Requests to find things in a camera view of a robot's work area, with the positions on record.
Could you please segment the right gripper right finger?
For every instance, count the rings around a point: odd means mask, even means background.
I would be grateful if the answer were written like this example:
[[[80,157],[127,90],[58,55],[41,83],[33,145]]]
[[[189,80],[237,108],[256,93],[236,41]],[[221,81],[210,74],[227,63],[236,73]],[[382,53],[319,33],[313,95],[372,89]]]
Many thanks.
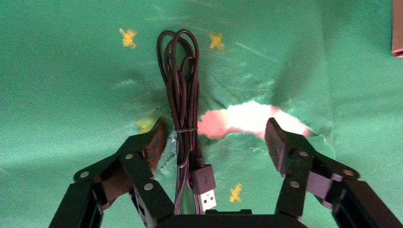
[[[305,195],[313,194],[340,228],[400,228],[402,223],[353,168],[315,150],[306,137],[269,118],[265,142],[283,177],[275,212],[300,221]]]

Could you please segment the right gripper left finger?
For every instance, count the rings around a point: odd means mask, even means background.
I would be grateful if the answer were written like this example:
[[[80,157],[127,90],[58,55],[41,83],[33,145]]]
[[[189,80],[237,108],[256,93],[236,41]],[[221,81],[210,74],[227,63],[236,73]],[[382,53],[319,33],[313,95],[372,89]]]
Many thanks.
[[[98,228],[104,211],[124,194],[147,228],[172,216],[174,205],[154,178],[166,144],[166,123],[158,119],[150,131],[128,137],[114,154],[77,171],[50,227]]]

